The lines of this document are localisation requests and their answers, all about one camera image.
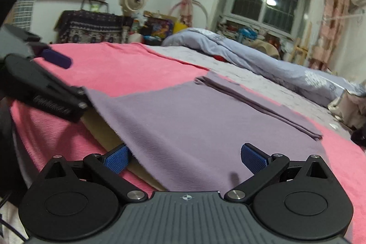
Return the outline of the tan cardboard folding board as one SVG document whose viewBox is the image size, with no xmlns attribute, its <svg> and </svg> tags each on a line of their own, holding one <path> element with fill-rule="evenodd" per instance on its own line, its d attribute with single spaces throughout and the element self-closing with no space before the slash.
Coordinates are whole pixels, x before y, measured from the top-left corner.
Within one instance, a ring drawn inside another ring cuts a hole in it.
<svg viewBox="0 0 366 244">
<path fill-rule="evenodd" d="M 81 118 L 81 121 L 106 151 L 109 152 L 112 149 L 116 149 L 119 145 L 122 145 L 122 140 L 95 109 L 88 110 Z M 129 158 L 128 165 L 125 168 L 150 185 L 154 190 L 166 190 L 165 187 L 155 180 L 133 156 Z"/>
</svg>

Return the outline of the purple long-sleeve shirt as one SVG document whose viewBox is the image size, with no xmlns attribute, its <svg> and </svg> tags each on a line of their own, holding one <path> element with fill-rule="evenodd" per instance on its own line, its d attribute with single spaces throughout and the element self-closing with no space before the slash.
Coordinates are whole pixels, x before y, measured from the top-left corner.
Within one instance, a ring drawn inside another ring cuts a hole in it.
<svg viewBox="0 0 366 244">
<path fill-rule="evenodd" d="M 210 72 L 161 90 L 110 97 L 88 90 L 94 108 L 147 172 L 169 191 L 225 193 L 251 177 L 246 143 L 302 161 L 325 156 L 304 116 Z"/>
</svg>

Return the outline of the dark patterned covered cabinet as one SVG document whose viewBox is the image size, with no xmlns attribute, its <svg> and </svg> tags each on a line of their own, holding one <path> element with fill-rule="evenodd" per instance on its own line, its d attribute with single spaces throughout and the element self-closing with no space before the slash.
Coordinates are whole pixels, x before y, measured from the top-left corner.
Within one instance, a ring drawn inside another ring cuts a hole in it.
<svg viewBox="0 0 366 244">
<path fill-rule="evenodd" d="M 132 23 L 131 17 L 111 13 L 63 11 L 54 30 L 57 43 L 122 43 L 123 26 Z"/>
</svg>

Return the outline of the pink blanket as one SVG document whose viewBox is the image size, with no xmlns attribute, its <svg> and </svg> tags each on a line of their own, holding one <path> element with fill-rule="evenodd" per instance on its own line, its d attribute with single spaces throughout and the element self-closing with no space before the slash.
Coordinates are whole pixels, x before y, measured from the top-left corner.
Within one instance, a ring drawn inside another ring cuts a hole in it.
<svg viewBox="0 0 366 244">
<path fill-rule="evenodd" d="M 83 86 L 87 91 L 97 90 L 110 97 L 161 90 L 208 74 L 204 67 L 168 58 L 141 44 L 63 44 L 57 45 L 56 49 L 73 59 L 71 68 L 61 69 L 45 61 L 40 62 L 41 66 L 70 85 Z M 364 243 L 365 153 L 329 128 L 306 119 L 321 132 L 321 144 L 325 150 L 323 158 L 354 206 L 352 241 Z"/>
</svg>

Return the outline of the lavender patterned bed sheet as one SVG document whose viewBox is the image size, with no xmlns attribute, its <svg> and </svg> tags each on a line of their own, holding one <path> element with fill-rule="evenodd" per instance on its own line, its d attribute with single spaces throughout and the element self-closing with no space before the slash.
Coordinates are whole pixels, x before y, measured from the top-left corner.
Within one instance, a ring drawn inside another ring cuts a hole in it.
<svg viewBox="0 0 366 244">
<path fill-rule="evenodd" d="M 350 132 L 346 128 L 343 128 L 326 108 L 261 75 L 257 75 L 228 62 L 218 61 L 215 58 L 184 46 L 150 46 L 149 48 L 159 54 L 208 68 L 281 105 L 291 108 L 293 111 L 314 120 L 317 124 L 329 128 L 343 138 L 350 139 Z"/>
</svg>

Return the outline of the beige round fan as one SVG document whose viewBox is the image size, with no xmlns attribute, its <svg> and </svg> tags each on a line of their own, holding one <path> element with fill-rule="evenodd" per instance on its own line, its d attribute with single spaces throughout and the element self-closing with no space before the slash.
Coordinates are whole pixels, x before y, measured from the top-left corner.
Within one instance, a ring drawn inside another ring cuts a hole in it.
<svg viewBox="0 0 366 244">
<path fill-rule="evenodd" d="M 143 9 L 147 0 L 119 0 L 119 5 L 122 8 L 124 16 L 131 16 L 132 13 Z"/>
</svg>

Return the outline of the colourful toy box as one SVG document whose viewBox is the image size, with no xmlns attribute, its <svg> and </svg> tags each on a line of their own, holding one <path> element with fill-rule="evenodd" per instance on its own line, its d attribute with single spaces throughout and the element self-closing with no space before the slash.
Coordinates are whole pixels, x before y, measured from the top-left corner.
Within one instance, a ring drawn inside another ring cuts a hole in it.
<svg viewBox="0 0 366 244">
<path fill-rule="evenodd" d="M 174 22 L 170 19 L 148 17 L 145 24 L 140 28 L 143 36 L 159 37 L 164 40 L 172 35 Z"/>
</svg>

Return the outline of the black and white jacket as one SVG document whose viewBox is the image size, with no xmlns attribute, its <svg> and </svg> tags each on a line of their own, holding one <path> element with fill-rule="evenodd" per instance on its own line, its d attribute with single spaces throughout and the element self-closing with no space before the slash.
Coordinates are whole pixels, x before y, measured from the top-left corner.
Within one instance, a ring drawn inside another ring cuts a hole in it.
<svg viewBox="0 0 366 244">
<path fill-rule="evenodd" d="M 344 126 L 352 131 L 351 141 L 365 148 L 365 90 L 350 92 L 330 102 L 328 110 Z"/>
</svg>

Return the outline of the light blue duvet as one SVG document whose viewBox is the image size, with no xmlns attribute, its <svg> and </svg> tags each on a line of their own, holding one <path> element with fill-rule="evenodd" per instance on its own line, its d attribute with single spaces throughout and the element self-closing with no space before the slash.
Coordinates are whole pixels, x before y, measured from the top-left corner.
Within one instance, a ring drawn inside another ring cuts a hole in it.
<svg viewBox="0 0 366 244">
<path fill-rule="evenodd" d="M 278 60 L 249 46 L 209 30 L 188 28 L 167 37 L 163 46 L 186 46 L 210 56 L 220 56 L 235 66 L 261 75 L 321 105 L 341 97 L 344 92 L 365 97 L 365 87 L 342 77 Z"/>
</svg>

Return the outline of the pink hula hoop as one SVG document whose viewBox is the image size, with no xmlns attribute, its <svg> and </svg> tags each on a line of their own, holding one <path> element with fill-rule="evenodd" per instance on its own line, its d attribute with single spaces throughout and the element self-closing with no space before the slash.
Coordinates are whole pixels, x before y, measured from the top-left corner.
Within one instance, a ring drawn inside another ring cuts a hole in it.
<svg viewBox="0 0 366 244">
<path fill-rule="evenodd" d="M 183 4 L 185 4 L 184 1 L 179 1 L 178 3 L 176 3 L 175 5 L 173 5 L 173 7 L 170 8 L 169 10 L 169 15 L 173 15 L 174 11 L 178 8 L 180 8 Z M 196 0 L 191 0 L 191 7 L 188 9 L 189 13 L 191 14 L 190 18 L 191 18 L 191 23 L 193 23 L 194 21 L 194 6 L 198 7 L 202 13 L 204 14 L 205 17 L 205 26 L 204 29 L 208 29 L 209 28 L 209 15 L 208 15 L 208 11 L 207 9 L 204 7 L 204 5 L 202 3 L 200 3 L 199 1 Z"/>
</svg>

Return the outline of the wooden easel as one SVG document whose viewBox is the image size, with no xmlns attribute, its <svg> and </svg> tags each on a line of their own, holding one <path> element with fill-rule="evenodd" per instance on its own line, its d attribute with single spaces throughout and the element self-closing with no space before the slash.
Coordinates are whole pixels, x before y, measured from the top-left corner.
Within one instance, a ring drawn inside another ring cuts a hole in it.
<svg viewBox="0 0 366 244">
<path fill-rule="evenodd" d="M 309 41 L 311 37 L 311 30 L 313 24 L 311 21 L 306 26 L 305 35 L 302 38 L 297 38 L 293 47 L 292 54 L 290 55 L 290 62 L 301 66 L 304 66 L 305 60 L 309 52 Z"/>
</svg>

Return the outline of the right pink floral curtain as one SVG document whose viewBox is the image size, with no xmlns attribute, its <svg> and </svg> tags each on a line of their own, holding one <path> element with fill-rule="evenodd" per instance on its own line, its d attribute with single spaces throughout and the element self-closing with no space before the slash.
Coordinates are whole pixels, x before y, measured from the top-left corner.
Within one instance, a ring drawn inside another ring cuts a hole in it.
<svg viewBox="0 0 366 244">
<path fill-rule="evenodd" d="M 350 0 L 324 0 L 322 19 L 346 16 L 349 11 Z M 309 68 L 324 71 L 337 48 L 345 26 L 345 20 L 333 20 L 320 25 L 316 45 L 313 47 L 309 59 Z"/>
</svg>

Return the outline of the white clothes rail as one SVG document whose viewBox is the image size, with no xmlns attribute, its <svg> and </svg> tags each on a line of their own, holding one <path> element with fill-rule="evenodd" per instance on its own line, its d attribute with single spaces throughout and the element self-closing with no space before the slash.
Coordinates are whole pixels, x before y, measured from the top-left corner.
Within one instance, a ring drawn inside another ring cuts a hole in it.
<svg viewBox="0 0 366 244">
<path fill-rule="evenodd" d="M 359 18 L 359 17 L 362 17 L 364 15 L 365 15 L 365 12 L 350 14 L 350 15 L 346 15 L 346 16 L 325 18 L 325 19 L 321 19 L 321 20 L 317 21 L 317 24 L 322 24 L 324 22 L 329 22 L 329 21 L 333 21 L 333 20 L 345 20 L 345 19 Z"/>
</svg>

